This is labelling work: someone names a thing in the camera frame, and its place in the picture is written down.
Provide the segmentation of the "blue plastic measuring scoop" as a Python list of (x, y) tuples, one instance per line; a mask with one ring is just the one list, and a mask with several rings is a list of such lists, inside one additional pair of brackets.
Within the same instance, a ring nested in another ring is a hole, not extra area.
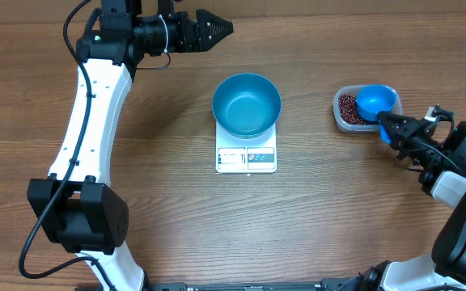
[(363, 87), (357, 94), (355, 104), (358, 115), (370, 122), (377, 122), (381, 140), (391, 143), (391, 138), (386, 129), (381, 125), (378, 114), (380, 112), (392, 112), (395, 107), (398, 94), (389, 86), (368, 85)]

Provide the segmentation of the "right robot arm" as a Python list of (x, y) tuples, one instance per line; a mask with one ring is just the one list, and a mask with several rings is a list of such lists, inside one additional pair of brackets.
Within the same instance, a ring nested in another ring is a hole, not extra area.
[[(424, 118), (380, 112), (381, 138), (398, 159), (410, 158), (424, 193), (451, 208), (432, 251), (402, 262), (385, 261), (360, 276), (357, 290), (466, 290), (466, 121), (432, 108)], [(437, 124), (451, 123), (447, 138), (432, 138)]]

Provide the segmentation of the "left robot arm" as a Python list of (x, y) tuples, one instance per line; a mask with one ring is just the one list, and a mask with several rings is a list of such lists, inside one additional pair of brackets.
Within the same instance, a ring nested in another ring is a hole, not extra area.
[(44, 231), (74, 262), (94, 272), (102, 290), (147, 290), (146, 272), (126, 244), (129, 208), (110, 187), (118, 120), (144, 57), (211, 50), (234, 31), (231, 21), (199, 9), (194, 19), (161, 1), (146, 17), (139, 1), (107, 0), (68, 49), (78, 66), (74, 106), (60, 151), (27, 198)]

